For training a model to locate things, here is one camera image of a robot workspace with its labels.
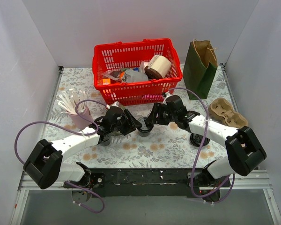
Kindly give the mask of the black cup lid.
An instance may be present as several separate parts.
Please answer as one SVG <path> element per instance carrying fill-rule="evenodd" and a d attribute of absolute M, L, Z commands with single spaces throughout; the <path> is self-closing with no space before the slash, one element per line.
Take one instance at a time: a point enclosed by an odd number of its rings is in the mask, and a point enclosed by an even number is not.
<path fill-rule="evenodd" d="M 146 125 L 145 125 L 145 121 L 144 121 L 144 117 L 140 117 L 138 119 L 138 121 L 142 124 L 142 127 L 140 129 L 143 129 L 143 130 L 152 130 L 153 128 L 147 128 Z"/>

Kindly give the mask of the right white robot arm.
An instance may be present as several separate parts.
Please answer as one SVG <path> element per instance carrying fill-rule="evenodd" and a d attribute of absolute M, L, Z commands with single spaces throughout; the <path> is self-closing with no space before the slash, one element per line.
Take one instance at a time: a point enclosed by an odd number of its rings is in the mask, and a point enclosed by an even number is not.
<path fill-rule="evenodd" d="M 147 128 L 154 124 L 177 126 L 195 135 L 205 136 L 225 147 L 227 156 L 206 165 L 192 180 L 197 184 L 213 186 L 220 178 L 231 174 L 247 176 L 267 155 L 254 131 L 247 126 L 228 127 L 215 121 L 208 121 L 196 111 L 189 111 L 177 95 L 165 98 L 163 103 L 154 103 L 145 119 Z"/>

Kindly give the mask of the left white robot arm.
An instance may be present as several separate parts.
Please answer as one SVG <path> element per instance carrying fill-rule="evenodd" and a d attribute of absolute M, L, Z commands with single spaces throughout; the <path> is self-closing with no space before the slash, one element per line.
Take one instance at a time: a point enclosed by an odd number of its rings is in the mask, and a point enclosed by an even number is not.
<path fill-rule="evenodd" d="M 127 135 L 141 126 L 127 109 L 111 106 L 104 116 L 77 135 L 52 142 L 46 139 L 39 141 L 23 169 L 41 189 L 46 189 L 57 181 L 70 181 L 84 188 L 90 183 L 91 170 L 81 162 L 66 164 L 65 160 L 85 148 L 108 145 L 113 132 Z"/>

